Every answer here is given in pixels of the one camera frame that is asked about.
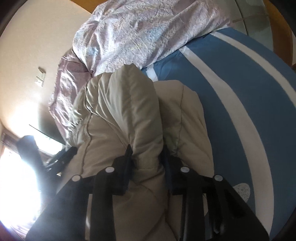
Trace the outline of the beige puffer jacket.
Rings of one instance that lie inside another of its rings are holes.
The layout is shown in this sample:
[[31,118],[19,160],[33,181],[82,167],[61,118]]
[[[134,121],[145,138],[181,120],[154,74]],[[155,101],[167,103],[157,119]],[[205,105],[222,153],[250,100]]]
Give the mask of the beige puffer jacket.
[[132,147],[128,191],[113,198],[117,240],[176,240],[181,202],[170,196],[159,154],[170,154],[212,177],[214,163],[204,111],[196,92],[177,80],[151,81],[134,65],[92,78],[70,113],[68,144],[78,149],[61,185],[96,175]]

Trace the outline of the blue striped bed sheet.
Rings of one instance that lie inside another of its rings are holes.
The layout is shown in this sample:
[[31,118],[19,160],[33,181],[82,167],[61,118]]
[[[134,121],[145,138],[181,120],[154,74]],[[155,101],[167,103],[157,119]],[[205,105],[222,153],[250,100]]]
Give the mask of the blue striped bed sheet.
[[143,69],[179,80],[204,108],[214,170],[275,238],[295,209],[295,72],[251,37],[226,28]]

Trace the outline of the lilac floral duvet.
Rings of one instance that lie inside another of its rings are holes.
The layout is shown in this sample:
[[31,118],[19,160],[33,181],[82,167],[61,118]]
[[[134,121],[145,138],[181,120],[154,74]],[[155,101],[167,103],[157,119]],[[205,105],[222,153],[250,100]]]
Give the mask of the lilac floral duvet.
[[49,112],[63,139],[79,90],[125,64],[145,68],[194,38],[231,25],[217,1],[106,1],[75,33],[60,60]]

